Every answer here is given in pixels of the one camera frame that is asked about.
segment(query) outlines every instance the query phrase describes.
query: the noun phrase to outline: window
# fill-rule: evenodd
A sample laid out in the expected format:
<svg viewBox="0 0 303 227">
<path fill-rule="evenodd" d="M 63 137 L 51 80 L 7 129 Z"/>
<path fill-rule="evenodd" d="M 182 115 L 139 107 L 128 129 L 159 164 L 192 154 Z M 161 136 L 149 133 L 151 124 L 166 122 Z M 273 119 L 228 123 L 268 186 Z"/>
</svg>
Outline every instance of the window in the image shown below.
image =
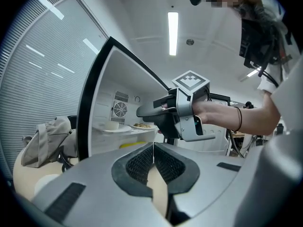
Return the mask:
<svg viewBox="0 0 303 227">
<path fill-rule="evenodd" d="M 8 178 L 23 136 L 56 116 L 77 114 L 86 75 L 106 41 L 78 0 L 34 2 L 48 10 L 17 42 L 0 84 L 0 164 Z"/>
</svg>

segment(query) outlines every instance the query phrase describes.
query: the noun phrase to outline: white plate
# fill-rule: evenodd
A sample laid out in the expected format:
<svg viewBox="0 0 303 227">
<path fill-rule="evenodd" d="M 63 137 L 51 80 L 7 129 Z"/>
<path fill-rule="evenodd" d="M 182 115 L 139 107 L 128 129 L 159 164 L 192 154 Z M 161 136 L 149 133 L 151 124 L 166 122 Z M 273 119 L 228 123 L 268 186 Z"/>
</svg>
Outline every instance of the white plate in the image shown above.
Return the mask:
<svg viewBox="0 0 303 227">
<path fill-rule="evenodd" d="M 117 129 L 117 130 L 114 130 L 114 131 L 101 130 L 101 131 L 103 131 L 105 133 L 124 133 L 124 132 L 129 132 L 131 130 L 132 130 L 132 128 L 129 127 L 128 125 L 120 124 L 119 129 Z"/>
<path fill-rule="evenodd" d="M 137 127 L 137 126 L 133 126 L 133 125 L 130 125 L 130 126 L 136 130 L 142 130 L 142 131 L 150 131 L 150 130 L 158 129 L 158 127 L 156 125 L 152 125 L 152 124 L 148 124 L 148 125 L 150 126 L 150 128 L 142 128 L 142 127 Z"/>
</svg>

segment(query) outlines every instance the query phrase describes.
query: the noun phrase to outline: black hair tie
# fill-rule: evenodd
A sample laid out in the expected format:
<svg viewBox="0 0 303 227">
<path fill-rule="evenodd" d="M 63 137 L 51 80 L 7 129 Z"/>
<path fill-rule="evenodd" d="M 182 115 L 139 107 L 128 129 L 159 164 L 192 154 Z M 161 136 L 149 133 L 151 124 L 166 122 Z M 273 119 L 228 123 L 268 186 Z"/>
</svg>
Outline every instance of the black hair tie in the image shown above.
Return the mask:
<svg viewBox="0 0 303 227">
<path fill-rule="evenodd" d="M 237 108 L 237 109 L 239 110 L 240 116 L 241 116 L 241 119 L 240 119 L 240 126 L 239 126 L 239 128 L 238 128 L 237 130 L 235 130 L 235 131 L 239 131 L 239 129 L 240 129 L 241 126 L 242 126 L 242 113 L 241 113 L 241 110 L 240 110 L 238 107 L 234 107 L 234 108 Z"/>
</svg>

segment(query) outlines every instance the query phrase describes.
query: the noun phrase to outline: refrigerator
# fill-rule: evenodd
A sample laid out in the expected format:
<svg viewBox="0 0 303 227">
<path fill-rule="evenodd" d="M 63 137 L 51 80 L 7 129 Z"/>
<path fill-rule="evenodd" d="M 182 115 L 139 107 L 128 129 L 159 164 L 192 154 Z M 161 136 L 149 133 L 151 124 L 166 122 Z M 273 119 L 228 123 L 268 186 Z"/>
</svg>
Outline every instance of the refrigerator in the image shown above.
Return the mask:
<svg viewBox="0 0 303 227">
<path fill-rule="evenodd" d="M 79 160 L 119 149 L 125 144 L 167 141 L 158 133 L 157 127 L 136 116 L 139 106 L 168 94 L 169 88 L 160 77 L 121 43 L 108 38 L 95 58 L 82 89 L 77 120 Z M 211 96 L 215 103 L 229 105 L 229 97 Z M 120 133 L 105 131 L 108 121 L 119 123 L 121 129 L 130 126 L 131 130 Z M 136 123 L 150 124 L 151 128 L 138 129 L 133 127 Z M 196 142 L 170 139 L 169 142 L 176 147 L 206 154 L 226 155 L 226 129 L 204 124 L 203 130 L 204 134 L 215 133 L 216 138 Z"/>
</svg>

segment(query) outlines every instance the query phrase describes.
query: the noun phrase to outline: mesh gripper pad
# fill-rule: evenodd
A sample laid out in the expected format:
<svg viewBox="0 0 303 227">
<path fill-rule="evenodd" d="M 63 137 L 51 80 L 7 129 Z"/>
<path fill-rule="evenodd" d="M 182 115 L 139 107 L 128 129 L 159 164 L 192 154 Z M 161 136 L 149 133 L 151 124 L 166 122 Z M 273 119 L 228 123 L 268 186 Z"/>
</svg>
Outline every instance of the mesh gripper pad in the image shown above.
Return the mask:
<svg viewBox="0 0 303 227">
<path fill-rule="evenodd" d="M 115 183 L 126 193 L 138 197 L 152 197 L 147 187 L 148 172 L 153 164 L 153 143 L 119 158 L 112 167 Z"/>
<path fill-rule="evenodd" d="M 168 194 L 188 192 L 200 176 L 198 165 L 160 143 L 154 143 L 155 165 L 167 184 Z"/>
<path fill-rule="evenodd" d="M 153 149 L 148 147 L 146 150 L 131 158 L 126 164 L 126 171 L 131 178 L 147 184 L 148 172 L 153 164 Z"/>
</svg>

